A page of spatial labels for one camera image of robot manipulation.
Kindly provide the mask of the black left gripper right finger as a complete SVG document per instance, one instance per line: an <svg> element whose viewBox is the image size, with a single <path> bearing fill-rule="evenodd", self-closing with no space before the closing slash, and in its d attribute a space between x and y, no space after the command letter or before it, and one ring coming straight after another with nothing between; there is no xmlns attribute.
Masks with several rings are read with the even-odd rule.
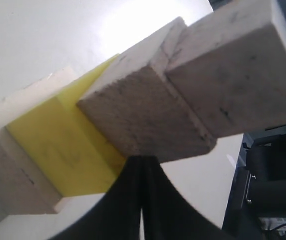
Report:
<svg viewBox="0 0 286 240"><path fill-rule="evenodd" d="M221 240L223 231L177 191L154 156L142 156L142 213L147 240Z"/></svg>

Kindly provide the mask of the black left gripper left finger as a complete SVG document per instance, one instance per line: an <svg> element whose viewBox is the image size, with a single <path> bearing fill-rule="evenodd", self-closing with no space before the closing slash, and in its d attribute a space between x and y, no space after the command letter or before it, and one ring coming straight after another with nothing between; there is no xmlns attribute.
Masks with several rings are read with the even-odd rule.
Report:
<svg viewBox="0 0 286 240"><path fill-rule="evenodd" d="M142 158L131 156L106 194L53 240L138 240L142 205Z"/></svg>

